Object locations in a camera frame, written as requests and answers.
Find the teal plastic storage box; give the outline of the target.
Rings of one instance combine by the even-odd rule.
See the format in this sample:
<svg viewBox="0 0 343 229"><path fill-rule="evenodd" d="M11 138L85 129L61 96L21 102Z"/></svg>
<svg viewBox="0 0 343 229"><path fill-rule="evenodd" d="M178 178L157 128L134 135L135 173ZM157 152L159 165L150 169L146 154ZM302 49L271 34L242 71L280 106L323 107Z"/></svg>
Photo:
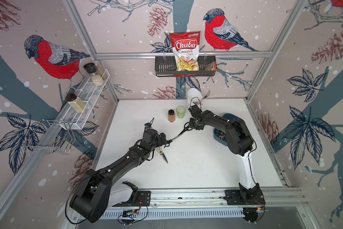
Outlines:
<svg viewBox="0 0 343 229"><path fill-rule="evenodd" d="M224 113L222 115L223 118L225 119L231 119L233 121L239 121L241 120L241 118L239 118L238 116L231 114L231 113ZM226 142L226 135L224 132L220 131L217 128L213 129L213 138L218 141L219 143L223 144L224 146L228 146L227 142Z"/></svg>

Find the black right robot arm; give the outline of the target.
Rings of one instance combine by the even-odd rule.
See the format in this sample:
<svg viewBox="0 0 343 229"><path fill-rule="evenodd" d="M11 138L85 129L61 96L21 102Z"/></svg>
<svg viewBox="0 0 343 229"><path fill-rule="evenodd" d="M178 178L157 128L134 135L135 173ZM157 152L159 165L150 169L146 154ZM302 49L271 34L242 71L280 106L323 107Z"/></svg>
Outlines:
<svg viewBox="0 0 343 229"><path fill-rule="evenodd" d="M226 119L214 114L209 110L202 111L198 105L189 108L191 119L189 127L195 130L203 130L205 126L211 126L225 133L225 140L228 149L238 157L239 164L239 189L240 198L244 203L253 201L260 196L260 187L255 181L252 168L251 153L253 152L252 138L245 122L242 119Z"/></svg>

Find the cream kitchen shears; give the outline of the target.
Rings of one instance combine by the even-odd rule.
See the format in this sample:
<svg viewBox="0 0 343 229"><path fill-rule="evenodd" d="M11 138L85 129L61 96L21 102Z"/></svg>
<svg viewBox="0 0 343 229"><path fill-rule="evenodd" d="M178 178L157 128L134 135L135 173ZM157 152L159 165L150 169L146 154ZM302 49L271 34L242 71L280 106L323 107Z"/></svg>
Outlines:
<svg viewBox="0 0 343 229"><path fill-rule="evenodd" d="M159 153L159 155L163 158L163 160L166 163L168 163L168 160L167 160L167 158L166 158L166 156L164 154L164 151L163 151L162 147L157 147L157 148L155 148L155 150Z"/></svg>

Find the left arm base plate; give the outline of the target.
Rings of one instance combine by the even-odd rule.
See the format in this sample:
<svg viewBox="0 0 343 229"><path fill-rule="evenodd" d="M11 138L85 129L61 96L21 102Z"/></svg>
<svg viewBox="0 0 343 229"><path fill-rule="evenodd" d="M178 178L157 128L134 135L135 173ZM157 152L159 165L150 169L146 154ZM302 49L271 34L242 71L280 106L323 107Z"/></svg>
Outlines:
<svg viewBox="0 0 343 229"><path fill-rule="evenodd" d="M137 191L133 192L130 198L125 202L120 202L112 207L139 207L145 204L147 207L150 205L151 191Z"/></svg>

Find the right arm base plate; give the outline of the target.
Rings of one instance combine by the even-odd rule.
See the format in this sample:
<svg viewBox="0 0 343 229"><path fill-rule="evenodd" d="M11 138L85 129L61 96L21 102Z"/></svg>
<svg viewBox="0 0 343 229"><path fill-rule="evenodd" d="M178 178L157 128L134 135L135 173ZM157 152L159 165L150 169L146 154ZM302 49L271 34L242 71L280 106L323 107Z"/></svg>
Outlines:
<svg viewBox="0 0 343 229"><path fill-rule="evenodd" d="M228 189L225 191L224 200L228 205L265 205L266 201L260 189L239 190Z"/></svg>

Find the small black scissors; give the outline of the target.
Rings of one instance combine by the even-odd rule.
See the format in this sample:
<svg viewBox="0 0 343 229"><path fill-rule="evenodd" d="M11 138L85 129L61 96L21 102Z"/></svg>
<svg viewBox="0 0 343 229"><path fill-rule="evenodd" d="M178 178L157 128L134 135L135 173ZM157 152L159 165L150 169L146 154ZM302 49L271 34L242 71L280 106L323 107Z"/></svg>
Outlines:
<svg viewBox="0 0 343 229"><path fill-rule="evenodd" d="M165 148L166 148L166 147L169 147L169 146L170 146L170 143L171 143L172 141L174 141L174 140L176 140L178 137L182 136L185 132L191 131L191 130L192 130L192 128L189 127L189 122L185 123L185 124L184 124L183 130L182 130L176 137L174 137L174 138L168 140L164 147L165 147Z"/></svg>

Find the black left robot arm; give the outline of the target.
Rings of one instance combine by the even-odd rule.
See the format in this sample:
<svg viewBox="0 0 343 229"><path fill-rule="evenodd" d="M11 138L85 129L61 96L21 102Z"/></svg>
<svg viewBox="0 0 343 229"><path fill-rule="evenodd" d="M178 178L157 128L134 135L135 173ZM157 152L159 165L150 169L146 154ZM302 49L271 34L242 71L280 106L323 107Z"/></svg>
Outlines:
<svg viewBox="0 0 343 229"><path fill-rule="evenodd" d="M142 139L129 148L128 152L112 164L88 170L74 188L69 207L91 223L96 222L106 211L111 188L122 176L148 160L155 148L167 144L166 135L149 128Z"/></svg>

